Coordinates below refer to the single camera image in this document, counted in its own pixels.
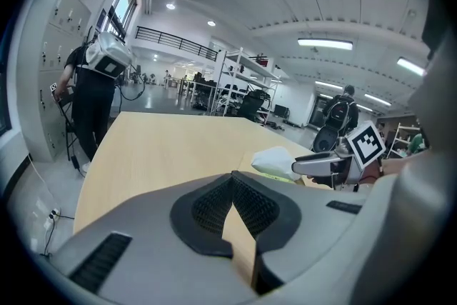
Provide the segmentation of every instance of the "person's arm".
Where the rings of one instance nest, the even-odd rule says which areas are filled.
[[[332,107],[335,104],[335,102],[336,102],[336,96],[327,102],[326,106],[322,110],[322,113],[324,116],[327,116],[328,110],[330,109],[330,107]]]
[[[358,125],[358,107],[356,103],[352,103],[350,106],[351,120],[348,123],[348,128],[355,129]]]
[[[57,83],[57,88],[54,91],[54,98],[56,101],[58,101],[61,95],[65,92],[66,86],[69,83],[71,77],[73,76],[73,71],[76,67],[76,62],[78,61],[80,49],[81,47],[75,49],[66,60],[64,72],[62,73],[59,82]]]

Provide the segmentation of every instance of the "black pants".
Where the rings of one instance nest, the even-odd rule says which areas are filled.
[[[110,84],[84,82],[76,87],[71,116],[81,148],[90,161],[108,131],[113,96],[114,86]]]

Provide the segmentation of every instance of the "wooden table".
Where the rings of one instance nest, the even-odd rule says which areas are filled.
[[[233,170],[256,173],[253,153],[275,146],[293,157],[311,154],[247,119],[122,112],[84,179],[74,233],[138,194]],[[304,183],[328,188],[306,177]],[[233,261],[248,281],[254,241],[233,207],[223,237],[233,244]]]

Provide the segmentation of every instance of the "white robot device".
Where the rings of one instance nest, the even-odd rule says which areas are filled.
[[[87,69],[117,78],[131,64],[133,54],[118,37],[101,32],[95,42],[86,50]]]

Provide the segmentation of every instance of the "recessed light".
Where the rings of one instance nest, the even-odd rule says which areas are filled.
[[[333,49],[352,50],[352,42],[333,39],[298,39],[300,46],[331,47]]]
[[[342,86],[334,85],[334,84],[329,84],[329,83],[323,83],[322,81],[315,81],[316,84],[318,85],[323,85],[323,86],[330,86],[331,88],[335,89],[343,89]]]
[[[423,76],[426,72],[425,69],[422,69],[420,66],[413,64],[411,61],[408,61],[403,57],[398,59],[397,64],[403,68],[408,69],[409,71],[412,71],[415,74],[418,74],[419,76]]]
[[[383,101],[382,99],[376,98],[375,96],[371,96],[370,94],[365,94],[366,98],[373,99],[374,101],[377,101],[379,103],[385,104],[386,106],[391,106],[392,103],[389,103],[387,101]]]
[[[367,111],[369,111],[369,112],[373,112],[373,109],[370,109],[370,108],[365,107],[365,106],[361,106],[360,104],[357,104],[357,107],[358,107],[358,108],[365,109],[365,110],[367,110]]]

